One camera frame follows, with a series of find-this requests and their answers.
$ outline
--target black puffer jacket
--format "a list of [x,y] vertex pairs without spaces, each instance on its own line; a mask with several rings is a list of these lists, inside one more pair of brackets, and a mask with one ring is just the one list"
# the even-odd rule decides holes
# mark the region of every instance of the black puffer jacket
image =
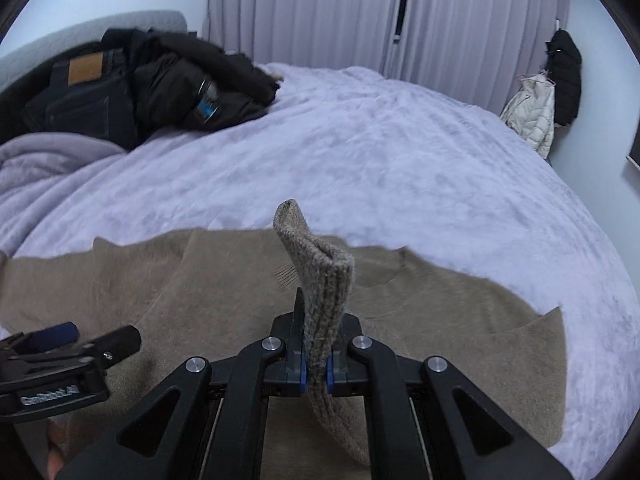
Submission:
[[556,83],[554,122],[566,126],[574,122],[580,107],[582,56],[566,30],[558,30],[546,44],[549,79]]

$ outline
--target metal screw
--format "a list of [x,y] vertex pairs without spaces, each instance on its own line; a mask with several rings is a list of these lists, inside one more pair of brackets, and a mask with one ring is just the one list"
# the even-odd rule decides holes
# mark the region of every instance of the metal screw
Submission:
[[447,360],[444,357],[429,357],[427,366],[434,372],[440,373],[447,369]]
[[192,374],[197,374],[198,372],[203,371],[206,365],[207,363],[202,357],[192,357],[187,361],[187,364],[185,366],[187,368],[187,371],[191,372]]
[[277,337],[266,337],[262,340],[262,348],[265,350],[277,350],[282,345],[282,341],[280,341]]
[[351,342],[356,348],[359,348],[360,350],[366,350],[367,348],[370,348],[371,345],[373,345],[373,341],[371,340],[371,338],[365,335],[357,335],[351,340]]

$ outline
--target lavender blanket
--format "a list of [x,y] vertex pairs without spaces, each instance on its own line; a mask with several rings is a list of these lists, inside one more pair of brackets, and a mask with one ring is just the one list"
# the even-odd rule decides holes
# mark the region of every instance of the lavender blanket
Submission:
[[561,306],[566,414],[552,447],[577,480],[604,466],[640,405],[640,308],[609,239],[545,162],[480,108],[363,68],[269,66],[270,113],[215,135],[159,132],[125,154],[73,134],[0,146],[0,251],[131,244],[178,228],[269,228],[296,198],[311,229],[409,246]]

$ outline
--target black jacket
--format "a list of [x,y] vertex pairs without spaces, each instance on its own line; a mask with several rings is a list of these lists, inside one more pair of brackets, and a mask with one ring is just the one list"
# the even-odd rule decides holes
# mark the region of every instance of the black jacket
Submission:
[[556,83],[554,122],[566,126],[574,122],[580,107],[582,56],[566,30],[558,30],[546,44],[548,77]]
[[[244,54],[228,55],[217,45],[187,34],[110,29],[100,46],[124,48],[128,53],[141,140],[169,124],[215,132],[258,119],[279,88]],[[217,92],[212,105],[215,114],[206,122],[192,112],[204,80],[211,80]]]

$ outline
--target dark jeans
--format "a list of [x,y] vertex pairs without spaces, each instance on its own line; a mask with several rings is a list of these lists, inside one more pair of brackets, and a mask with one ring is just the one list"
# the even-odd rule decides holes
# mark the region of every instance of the dark jeans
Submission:
[[133,150],[138,133],[122,50],[103,53],[102,76],[94,81],[69,86],[69,63],[53,66],[49,87],[24,107],[24,122],[32,132],[72,132]]
[[24,121],[24,105],[49,86],[51,70],[57,62],[93,54],[98,50],[100,44],[97,41],[65,50],[41,63],[0,93],[0,144],[31,131]]

